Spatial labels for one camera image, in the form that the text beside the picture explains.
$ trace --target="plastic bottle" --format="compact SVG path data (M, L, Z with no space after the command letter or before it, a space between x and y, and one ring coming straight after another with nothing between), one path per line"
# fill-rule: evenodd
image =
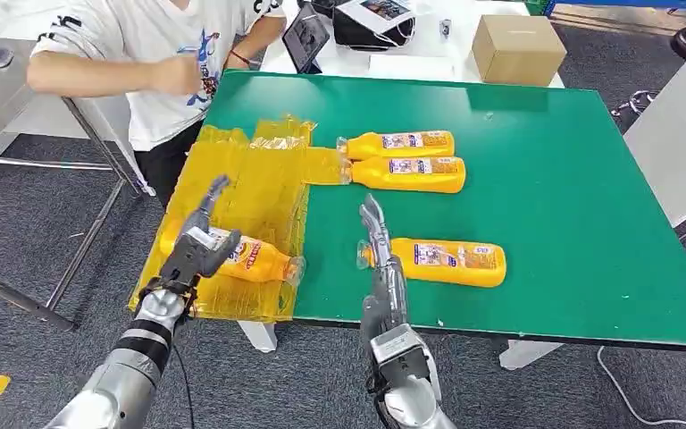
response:
M392 239L390 246L409 279L494 288L506 277L506 255L495 244ZM359 269L373 265L368 242L360 241L357 251Z
M338 151L348 159L410 158L414 156L452 156L454 135L449 131L366 132L354 139L338 138Z
M180 232L180 225L171 222L159 240L159 248L169 255ZM224 240L229 231L210 227L209 235ZM218 274L238 277L250 282L269 282L280 280L298 286L304 277L306 260L304 257L289 257L272 244L243 236L238 248L217 270Z
M464 160L438 158L370 158L344 165L342 183L352 181L368 188L420 190L455 194L464 187Z

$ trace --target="robotic arm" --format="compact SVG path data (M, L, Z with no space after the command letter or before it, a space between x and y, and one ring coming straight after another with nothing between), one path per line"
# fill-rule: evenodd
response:
M190 312L198 279L213 276L238 246L239 231L232 231L225 240L208 234L214 204L228 183L224 175L214 180L201 205L183 224L159 277L140 292L135 320L82 391L46 429L144 426L169 360L175 327Z
M364 298L362 335L372 365L367 390L388 428L456 429L440 409L435 359L409 324L406 278L390 252L385 216L372 194L359 206L374 256L372 295Z
M162 378L175 327L188 316L201 277L211 277L235 250L240 232L209 236L216 199L229 183L214 180L188 217L159 276L140 292L135 319L82 391L45 429L139 429ZM385 217L369 195L359 208L369 231L375 268L364 299L362 334L372 364L368 390L383 424L401 429L456 429L440 409L435 360L408 323L406 279L390 253Z

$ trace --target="black bag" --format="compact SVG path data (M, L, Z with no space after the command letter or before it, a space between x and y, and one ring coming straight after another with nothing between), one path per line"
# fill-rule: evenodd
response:
M309 0L297 0L298 9L303 8L306 3L311 3L315 12L330 19L332 19L332 11L335 9L335 6L344 4L347 1L348 0L312 0L309 2Z
M306 0L297 0L298 7L303 7ZM349 0L312 0L311 4L317 13L332 18L332 29L335 35L335 43L349 46L351 49L361 51L385 51L388 48L403 46L414 33L412 18L403 21L396 27L382 33L378 38L364 25L354 21L345 13L335 9L336 6L347 3Z

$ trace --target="green tabletop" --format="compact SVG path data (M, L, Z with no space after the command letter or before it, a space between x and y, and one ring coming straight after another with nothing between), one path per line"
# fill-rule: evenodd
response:
M358 321L371 275L356 270L357 209L371 191L391 237L506 251L495 289L409 281L412 324L686 349L685 251L597 92L231 72L206 122L250 135L283 114L318 122L325 147L372 130L450 130L468 170L455 195L312 187L295 318Z

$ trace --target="white t-shirt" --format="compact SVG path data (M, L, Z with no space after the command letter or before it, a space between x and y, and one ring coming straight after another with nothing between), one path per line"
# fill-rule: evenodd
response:
M196 53L204 76L198 94L127 94L130 143L148 151L204 118L235 35L247 34L265 15L284 16L278 0L190 0L185 10L172 0L72 0L41 35L33 54L54 51L153 63Z

